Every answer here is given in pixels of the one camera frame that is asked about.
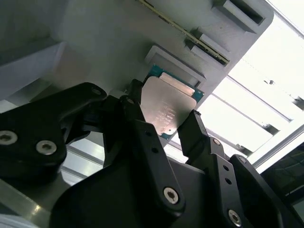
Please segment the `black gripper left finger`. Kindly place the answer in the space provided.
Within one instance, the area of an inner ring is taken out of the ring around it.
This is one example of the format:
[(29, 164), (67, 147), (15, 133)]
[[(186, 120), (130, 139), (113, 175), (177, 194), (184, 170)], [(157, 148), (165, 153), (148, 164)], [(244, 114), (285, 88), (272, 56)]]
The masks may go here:
[(90, 132), (104, 137), (104, 168), (129, 161), (152, 192), (154, 206), (176, 219), (185, 198), (154, 126), (131, 96), (108, 96), (82, 83), (0, 115), (0, 176), (14, 182), (48, 183), (61, 168), (67, 145)]

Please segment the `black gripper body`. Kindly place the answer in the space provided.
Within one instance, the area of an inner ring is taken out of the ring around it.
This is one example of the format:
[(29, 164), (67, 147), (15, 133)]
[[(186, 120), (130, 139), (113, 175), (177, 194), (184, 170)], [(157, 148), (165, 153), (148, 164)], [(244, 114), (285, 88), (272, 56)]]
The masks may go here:
[(104, 168), (70, 187), (51, 212), (52, 228), (223, 228), (207, 176), (175, 160), (171, 167), (186, 199), (184, 213), (169, 218), (129, 161)]

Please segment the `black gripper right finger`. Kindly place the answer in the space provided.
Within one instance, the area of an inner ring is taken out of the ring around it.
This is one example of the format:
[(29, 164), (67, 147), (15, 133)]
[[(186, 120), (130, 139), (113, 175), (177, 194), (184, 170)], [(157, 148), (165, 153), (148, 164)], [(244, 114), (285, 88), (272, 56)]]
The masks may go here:
[(222, 144), (207, 134), (198, 111), (178, 128), (187, 164), (205, 172), (207, 218), (223, 228), (302, 228), (295, 210), (270, 187), (242, 155), (225, 157)]

